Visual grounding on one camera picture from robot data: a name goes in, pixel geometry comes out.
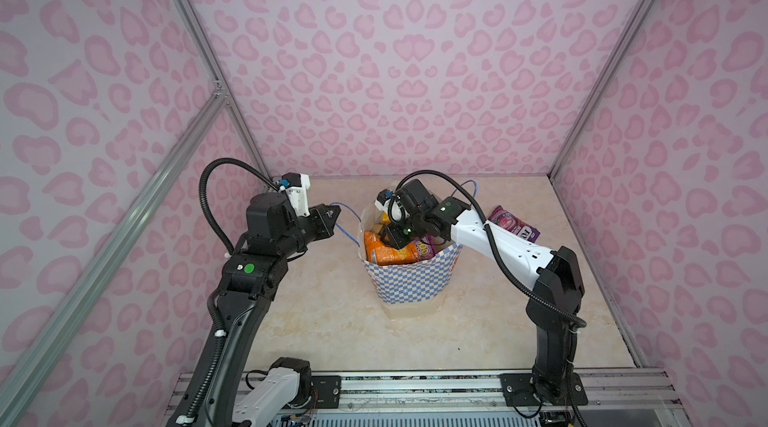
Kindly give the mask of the small orange snack packet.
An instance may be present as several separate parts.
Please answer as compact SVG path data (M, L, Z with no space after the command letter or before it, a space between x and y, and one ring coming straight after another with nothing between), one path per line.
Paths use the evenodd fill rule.
M365 231L363 239L367 261L370 263L389 266L412 264L421 260L420 251L413 243L400 249L389 247L371 231Z

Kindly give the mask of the blue checkered paper bag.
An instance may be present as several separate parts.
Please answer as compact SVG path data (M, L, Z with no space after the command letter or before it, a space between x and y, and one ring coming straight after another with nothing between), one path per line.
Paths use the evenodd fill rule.
M386 316L391 320L432 314L443 304L445 290L452 278L462 248L439 238L422 238L431 243L436 255L428 260L405 265L379 266L367 261L363 234L380 233L384 227L374 202L357 215L357 253L371 281Z

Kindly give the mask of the purple Fox's candy bag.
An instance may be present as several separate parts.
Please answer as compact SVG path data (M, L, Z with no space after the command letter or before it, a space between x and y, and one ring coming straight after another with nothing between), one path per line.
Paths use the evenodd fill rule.
M535 243L540 236L540 231L537 228L522 221L510 211L504 209L501 205L498 205L493 209L489 216L489 221L502 229L533 243Z

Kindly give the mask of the purple grape candy bag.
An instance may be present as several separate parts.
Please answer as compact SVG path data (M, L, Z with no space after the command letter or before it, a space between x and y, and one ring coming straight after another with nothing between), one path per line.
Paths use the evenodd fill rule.
M413 240L408 245L408 251L413 262L428 261L436 255L435 247L423 239Z

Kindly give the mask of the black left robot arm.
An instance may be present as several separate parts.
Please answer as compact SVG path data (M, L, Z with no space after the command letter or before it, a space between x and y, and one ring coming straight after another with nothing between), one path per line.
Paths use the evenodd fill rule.
M244 397L238 389L256 333L275 300L290 261L310 243L333 236L338 205L295 212L284 192L255 196L221 278L206 301L212 326L170 426L268 426L287 407L315 401L308 362L283 357Z

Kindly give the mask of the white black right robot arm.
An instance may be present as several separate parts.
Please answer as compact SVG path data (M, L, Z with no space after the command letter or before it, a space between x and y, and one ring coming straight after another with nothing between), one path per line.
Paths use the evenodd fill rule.
M551 250L504 230L490 221L463 185L435 170L407 175L394 189L380 191L374 205L390 220L383 229L389 247L403 248L430 236L492 260L527 298L526 315L536 327L529 381L533 396L552 405L577 405L577 336L587 322L579 316L585 288L571 249Z

